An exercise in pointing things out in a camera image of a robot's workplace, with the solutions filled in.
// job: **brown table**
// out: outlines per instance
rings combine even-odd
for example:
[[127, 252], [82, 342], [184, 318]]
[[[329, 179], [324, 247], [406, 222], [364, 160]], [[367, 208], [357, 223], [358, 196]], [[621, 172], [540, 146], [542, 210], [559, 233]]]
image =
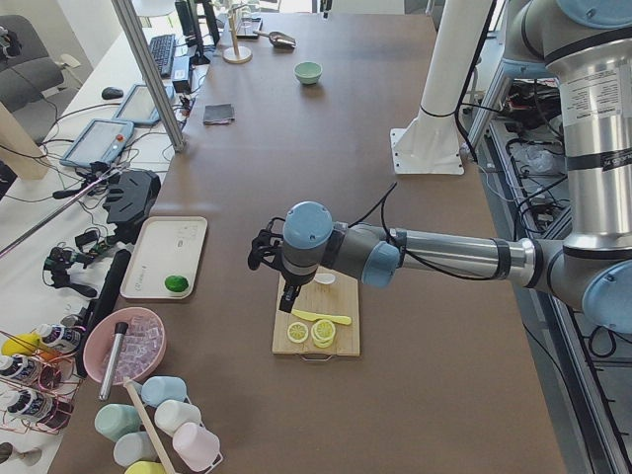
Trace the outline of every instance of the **brown table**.
[[[147, 306], [169, 340], [156, 373], [186, 379], [221, 439], [217, 472], [565, 472], [508, 283], [402, 270], [388, 288], [360, 288], [361, 357], [271, 353], [277, 273], [250, 272], [246, 257], [258, 230], [296, 202], [319, 200], [349, 222], [397, 180], [391, 225], [494, 229], [475, 166], [462, 177], [393, 173], [389, 130], [417, 113], [429, 18], [278, 14], [265, 29], [298, 48], [259, 39], [251, 62], [215, 61], [154, 208], [209, 222], [194, 294]], [[294, 79], [302, 60], [322, 63], [317, 86]], [[235, 122], [202, 125], [203, 106], [222, 103]], [[93, 428], [97, 390], [88, 381], [78, 394], [51, 474], [122, 471]], [[111, 401], [126, 400], [115, 387]]]

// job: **pink bowl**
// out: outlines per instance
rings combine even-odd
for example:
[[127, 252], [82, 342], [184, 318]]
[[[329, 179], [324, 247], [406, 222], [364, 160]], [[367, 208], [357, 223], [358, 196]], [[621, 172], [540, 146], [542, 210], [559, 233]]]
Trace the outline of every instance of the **pink bowl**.
[[131, 320], [135, 317], [154, 319], [162, 333], [162, 341], [157, 355], [146, 367], [141, 367], [140, 373], [131, 377], [133, 380], [142, 380], [146, 378], [151, 372], [153, 372], [158, 364], [162, 361], [167, 350], [167, 335], [165, 333], [165, 326], [162, 324], [160, 317], [153, 311], [147, 308], [132, 307], [123, 308], [119, 311], [115, 311], [92, 331], [86, 342], [86, 346], [83, 352], [83, 363], [86, 367], [86, 371], [90, 378], [94, 381], [101, 383], [104, 375], [104, 359], [108, 354], [108, 351], [112, 347], [112, 343], [115, 338], [115, 325], [119, 322], [131, 323]]

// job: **pink cup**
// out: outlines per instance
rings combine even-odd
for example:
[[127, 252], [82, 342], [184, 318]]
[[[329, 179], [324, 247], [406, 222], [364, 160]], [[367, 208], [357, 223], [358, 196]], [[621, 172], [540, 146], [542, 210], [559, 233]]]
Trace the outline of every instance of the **pink cup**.
[[174, 434], [173, 446], [182, 460], [195, 472], [214, 467], [221, 461], [219, 438], [195, 423], [184, 423], [178, 428]]

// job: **metal scoop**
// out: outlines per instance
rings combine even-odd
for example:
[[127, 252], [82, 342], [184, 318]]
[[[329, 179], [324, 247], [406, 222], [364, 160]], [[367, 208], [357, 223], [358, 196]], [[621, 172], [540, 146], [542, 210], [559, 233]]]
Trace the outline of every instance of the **metal scoop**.
[[282, 47], [285, 49], [294, 49], [296, 47], [296, 39], [286, 35], [281, 32], [269, 32], [264, 33], [259, 30], [254, 30], [253, 33], [255, 35], [259, 35], [261, 37], [267, 37], [270, 40], [270, 43], [274, 47]]

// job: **white cap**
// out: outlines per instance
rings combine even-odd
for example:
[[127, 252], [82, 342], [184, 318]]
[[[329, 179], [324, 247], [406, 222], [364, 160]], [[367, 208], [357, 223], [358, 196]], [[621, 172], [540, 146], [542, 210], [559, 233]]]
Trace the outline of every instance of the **white cap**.
[[9, 390], [0, 395], [0, 410], [7, 411], [9, 407], [14, 406], [20, 401], [20, 392], [17, 390]]
[[6, 370], [13, 364], [13, 358], [10, 355], [0, 355], [0, 370]]
[[45, 338], [46, 336], [49, 336], [50, 333], [52, 333], [52, 326], [50, 326], [49, 324], [40, 324], [36, 329], [36, 333]]

